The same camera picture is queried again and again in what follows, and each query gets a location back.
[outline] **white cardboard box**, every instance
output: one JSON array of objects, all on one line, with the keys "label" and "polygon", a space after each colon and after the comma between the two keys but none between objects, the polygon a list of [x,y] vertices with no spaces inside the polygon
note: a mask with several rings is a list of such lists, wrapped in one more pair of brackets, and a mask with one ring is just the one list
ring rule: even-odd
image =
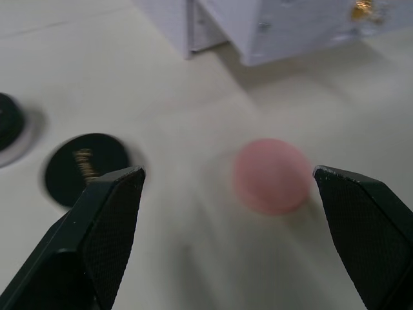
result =
[{"label": "white cardboard box", "polygon": [[227,38],[247,66],[413,25],[409,0],[135,0],[189,58]]}]

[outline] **black lid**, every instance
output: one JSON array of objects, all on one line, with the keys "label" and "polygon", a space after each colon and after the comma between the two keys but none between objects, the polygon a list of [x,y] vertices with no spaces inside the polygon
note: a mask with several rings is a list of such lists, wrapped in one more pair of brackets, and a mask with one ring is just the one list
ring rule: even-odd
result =
[{"label": "black lid", "polygon": [[13,99],[0,93],[0,151],[9,147],[23,131],[25,117]]},{"label": "black lid", "polygon": [[106,134],[85,134],[65,142],[50,158],[46,189],[58,203],[73,207],[92,180],[129,166],[121,142]]}]

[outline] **black bottle cap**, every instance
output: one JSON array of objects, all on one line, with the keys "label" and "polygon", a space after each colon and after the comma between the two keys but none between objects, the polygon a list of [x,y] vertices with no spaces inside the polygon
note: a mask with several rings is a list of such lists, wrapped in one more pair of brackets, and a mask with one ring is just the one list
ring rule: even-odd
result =
[{"label": "black bottle cap", "polygon": [[46,166],[45,186],[59,204],[73,207],[91,181],[129,166],[121,142],[106,134],[85,134],[56,150]]},{"label": "black bottle cap", "polygon": [[9,147],[25,127],[25,117],[13,99],[0,93],[0,151]]}]

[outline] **pink ball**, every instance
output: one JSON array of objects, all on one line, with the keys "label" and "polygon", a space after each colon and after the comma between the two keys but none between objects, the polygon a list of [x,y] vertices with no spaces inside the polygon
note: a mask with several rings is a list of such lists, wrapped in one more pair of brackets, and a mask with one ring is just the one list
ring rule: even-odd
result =
[{"label": "pink ball", "polygon": [[308,198],[312,167],[292,145],[259,139],[236,158],[234,189],[251,209],[268,215],[292,212]]}]

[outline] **white tabletop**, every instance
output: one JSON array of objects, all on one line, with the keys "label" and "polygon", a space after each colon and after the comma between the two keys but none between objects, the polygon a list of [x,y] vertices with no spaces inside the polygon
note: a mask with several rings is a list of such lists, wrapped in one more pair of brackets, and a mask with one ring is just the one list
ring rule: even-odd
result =
[{"label": "white tabletop", "polygon": [[413,206],[413,32],[258,68],[237,58],[227,45],[181,59],[129,0],[1,1],[0,91],[46,122],[0,170],[0,289],[63,214],[41,183],[47,156],[106,132],[148,167],[114,309],[364,309],[316,186],[300,211],[271,218],[237,201],[228,174],[243,144],[280,138]]}]

